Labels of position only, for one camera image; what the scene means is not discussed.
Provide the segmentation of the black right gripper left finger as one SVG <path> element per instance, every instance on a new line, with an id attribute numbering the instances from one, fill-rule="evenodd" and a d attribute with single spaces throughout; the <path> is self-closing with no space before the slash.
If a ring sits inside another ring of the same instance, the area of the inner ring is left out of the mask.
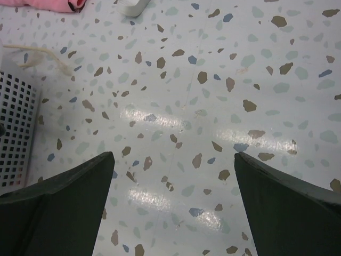
<path id="1" fill-rule="evenodd" d="M 1 195 L 1 255 L 92 255 L 114 165 L 103 152 Z"/>

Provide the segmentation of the green shorts with drawstring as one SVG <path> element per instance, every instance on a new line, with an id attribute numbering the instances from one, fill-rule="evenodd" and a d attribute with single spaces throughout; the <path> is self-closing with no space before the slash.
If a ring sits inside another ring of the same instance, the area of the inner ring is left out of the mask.
<path id="1" fill-rule="evenodd" d="M 19 50 L 26 50 L 26 51 L 33 51 L 33 55 L 27 60 L 26 63 L 19 65 L 20 68 L 26 69 L 30 67 L 35 67 L 42 63 L 44 55 L 49 56 L 53 59 L 56 64 L 57 68 L 60 72 L 62 72 L 66 76 L 72 76 L 72 70 L 62 62 L 51 50 L 43 48 L 43 47 L 33 47 L 33 46 L 24 46 L 24 45 L 15 45 L 15 44 L 4 44 L 4 48 L 7 49 L 19 49 Z"/>

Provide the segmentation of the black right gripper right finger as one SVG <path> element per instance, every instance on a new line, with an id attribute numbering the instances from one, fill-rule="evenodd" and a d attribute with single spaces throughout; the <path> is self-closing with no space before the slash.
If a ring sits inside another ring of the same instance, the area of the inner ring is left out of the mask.
<path id="1" fill-rule="evenodd" d="M 258 255 L 340 255 L 340 194 L 243 152 L 234 169 Z"/>

